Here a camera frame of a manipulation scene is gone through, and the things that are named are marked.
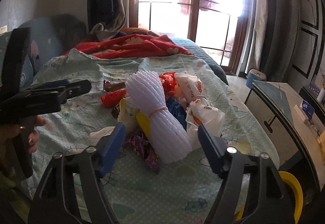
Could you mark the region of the left hand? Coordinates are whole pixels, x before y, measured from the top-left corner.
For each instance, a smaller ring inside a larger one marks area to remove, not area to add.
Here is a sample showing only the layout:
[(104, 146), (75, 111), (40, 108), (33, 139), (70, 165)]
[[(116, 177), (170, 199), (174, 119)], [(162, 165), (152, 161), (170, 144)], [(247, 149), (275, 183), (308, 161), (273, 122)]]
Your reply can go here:
[[(41, 116), (36, 117), (36, 121), (34, 122), (33, 127), (41, 127), (46, 124), (46, 120)], [(22, 131), (24, 131), (24, 127), (21, 125), (2, 125), (1, 126), (1, 155), (5, 154), (5, 142), (11, 138), (18, 136)], [(36, 143), (39, 141), (39, 133), (37, 130), (33, 130), (28, 136), (28, 152), (34, 153), (37, 150)]]

